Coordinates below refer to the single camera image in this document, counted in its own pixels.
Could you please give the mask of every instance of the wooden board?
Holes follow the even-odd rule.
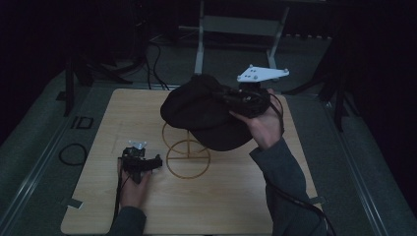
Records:
[[[112,222],[117,186],[117,157],[129,141],[148,142],[147,158],[160,154],[163,166],[154,171],[149,195],[143,207],[148,217],[146,234],[270,234],[272,222],[265,196],[265,180],[249,152],[257,145],[250,141],[231,151],[209,150],[208,170],[198,178],[182,179],[166,165],[167,144],[187,140],[185,130],[166,127],[160,105],[169,91],[117,89],[114,91],[89,152],[89,158],[73,199],[80,209],[68,207],[61,230],[66,234],[103,234]],[[307,193],[316,189],[301,148],[287,102],[284,107],[285,134],[289,148],[302,166]],[[186,151],[186,143],[176,150]],[[201,149],[191,143],[192,150]],[[206,158],[169,160],[169,166],[183,176],[195,176],[207,166]]]

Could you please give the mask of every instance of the black cable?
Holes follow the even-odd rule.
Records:
[[[147,80],[148,80],[148,88],[152,89],[152,87],[150,86],[150,67],[149,67],[149,60],[148,57],[145,57],[145,62],[147,63],[147,72],[148,72],[148,76],[147,76]]]
[[[125,186],[125,184],[126,184],[126,182],[128,182],[128,180],[131,178],[131,176],[129,175],[126,179],[125,179],[125,182],[123,182],[123,184],[122,184],[122,189],[123,189],[123,187]]]
[[[119,168],[119,177],[117,179],[116,201],[114,203],[113,221],[111,222],[111,226],[113,226],[114,221],[116,220],[116,217],[119,214],[120,193],[122,192],[122,188],[128,180],[126,179],[125,183],[123,183],[122,185],[123,159],[121,157],[118,157],[118,159],[120,159],[121,163]]]
[[[161,52],[161,50],[160,50],[160,47],[159,47],[159,45],[157,45],[156,43],[154,43],[154,42],[149,42],[149,44],[150,45],[152,45],[152,46],[155,46],[156,48],[157,48],[157,50],[158,50],[158,53],[157,53],[157,56],[156,56],[156,59],[155,59],[155,61],[154,61],[154,63],[153,63],[153,67],[152,67],[152,71],[153,71],[153,76],[156,78],[156,80],[159,82],[159,84],[162,86],[162,89],[167,89],[167,90],[169,90],[169,87],[168,87],[168,85],[159,77],[159,75],[157,74],[157,72],[156,72],[156,63],[157,63],[157,61],[159,60],[159,57],[160,57],[160,52]]]
[[[73,146],[77,146],[77,147],[80,147],[82,150],[83,150],[83,152],[84,152],[84,161],[83,162],[80,162],[80,163],[71,163],[71,162],[68,162],[68,161],[66,161],[66,160],[64,160],[64,158],[62,157],[62,152],[64,152],[64,150],[66,150],[67,148],[69,148],[69,147],[73,147]],[[86,149],[86,147],[84,147],[83,145],[81,145],[81,144],[76,144],[76,143],[74,143],[74,144],[70,144],[70,145],[67,145],[67,146],[65,146],[65,147],[63,147],[60,151],[59,151],[59,155],[58,155],[58,157],[59,157],[59,160],[61,160],[61,162],[62,163],[64,163],[64,164],[66,164],[66,165],[70,165],[70,166],[78,166],[78,165],[84,165],[85,163],[86,163],[86,161],[87,161],[87,149]]]
[[[306,203],[302,200],[299,200],[295,197],[292,197],[291,195],[285,193],[284,191],[282,191],[281,189],[279,189],[278,187],[274,186],[271,181],[267,178],[267,176],[264,176],[265,180],[267,181],[267,185],[272,187],[276,193],[278,193],[280,196],[282,196],[284,199],[290,201],[291,203],[299,206],[299,207],[303,207],[305,209],[308,209],[312,212],[314,212],[315,214],[318,215],[318,217],[320,218],[320,221],[322,222],[322,220],[324,220],[328,226],[328,236],[335,236],[336,233],[334,231],[334,228],[330,222],[330,220],[328,220],[328,217],[317,207],[313,206],[312,204]]]
[[[269,106],[272,107],[272,109],[275,111],[276,115],[278,115],[278,120],[279,120],[279,124],[280,124],[280,128],[281,128],[281,136],[282,136],[284,134],[284,131],[285,131],[285,129],[284,129],[284,119],[283,119],[283,117],[284,117],[284,107],[282,106],[282,103],[278,99],[278,97],[276,97],[274,94],[271,94],[271,93],[269,95],[274,97],[278,101],[279,105],[281,106],[282,111],[279,112],[279,110],[272,104],[272,102],[271,101],[269,102]]]

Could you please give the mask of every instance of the black cap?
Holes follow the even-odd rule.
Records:
[[[189,130],[207,148],[219,151],[238,148],[251,140],[252,135],[244,122],[229,114],[225,103],[213,97],[213,92],[225,88],[212,76],[194,76],[166,97],[160,115],[168,125]]]

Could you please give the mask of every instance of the hand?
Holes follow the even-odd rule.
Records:
[[[148,189],[148,181],[151,171],[147,171],[142,177],[141,183],[137,184],[132,178],[129,178],[126,171],[120,168],[121,160],[118,160],[117,171],[122,171],[122,190],[120,192],[120,207],[136,207],[141,208],[145,202]]]
[[[268,92],[274,94],[273,89],[269,88]],[[270,102],[282,114],[280,102],[273,96],[270,97]],[[233,111],[230,111],[230,114],[248,125],[249,131],[260,149],[268,149],[281,139],[281,124],[272,107],[268,108],[264,114],[252,119]]]

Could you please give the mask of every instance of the person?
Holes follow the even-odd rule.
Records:
[[[120,171],[120,160],[117,169]],[[140,236],[144,234],[147,221],[141,206],[146,200],[151,171],[145,172],[140,184],[135,183],[126,171],[121,171],[124,184],[120,191],[120,211],[106,235]]]
[[[258,144],[250,155],[267,181],[272,235],[328,235],[323,216],[309,205],[303,171],[282,137],[282,105],[272,89],[268,92],[271,107],[263,115],[249,119],[232,111],[230,114],[246,123]]]
[[[268,89],[268,92],[274,94],[272,89]],[[299,206],[300,202],[309,202],[305,177],[282,137],[282,105],[274,95],[270,102],[271,107],[256,118],[249,119],[232,111],[230,114],[247,124],[258,144],[250,156],[261,168],[267,181],[272,235],[327,235],[326,222],[320,215]],[[147,173],[138,185],[123,173],[123,182],[126,181],[126,184],[121,192],[121,210],[108,235],[143,234],[146,217],[140,208],[145,200],[149,176]]]

